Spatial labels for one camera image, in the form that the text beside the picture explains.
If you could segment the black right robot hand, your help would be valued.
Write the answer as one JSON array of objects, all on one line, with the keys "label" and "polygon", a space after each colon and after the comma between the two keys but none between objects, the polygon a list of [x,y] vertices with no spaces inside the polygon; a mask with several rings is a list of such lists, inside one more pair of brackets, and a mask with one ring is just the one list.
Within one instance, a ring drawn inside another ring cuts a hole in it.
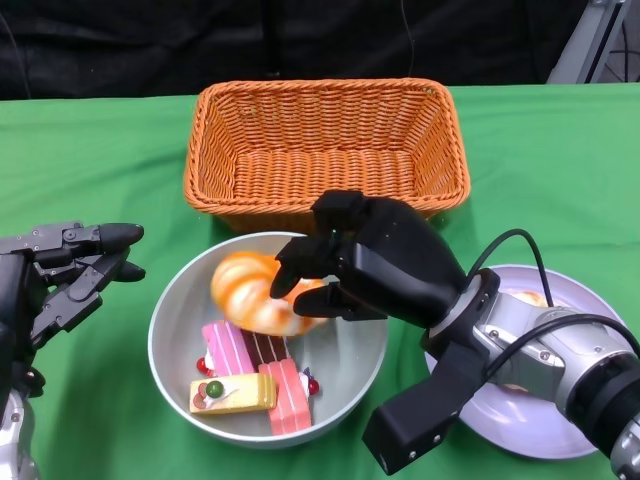
[{"label": "black right robot hand", "polygon": [[407,203],[330,190],[311,210],[315,232],[290,240],[279,252],[270,295],[282,299],[301,280],[333,280],[298,295],[297,315],[393,317],[428,329],[465,290],[466,274],[451,249]]}]

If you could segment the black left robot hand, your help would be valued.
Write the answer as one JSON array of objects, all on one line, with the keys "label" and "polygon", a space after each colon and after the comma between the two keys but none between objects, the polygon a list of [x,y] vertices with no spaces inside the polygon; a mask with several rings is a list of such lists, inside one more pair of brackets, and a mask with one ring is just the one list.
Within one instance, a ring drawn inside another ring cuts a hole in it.
[{"label": "black left robot hand", "polygon": [[67,222],[1,239],[2,400],[12,390],[40,396],[45,380],[32,367],[36,352],[95,312],[110,283],[145,277],[128,261],[143,236],[138,224]]}]

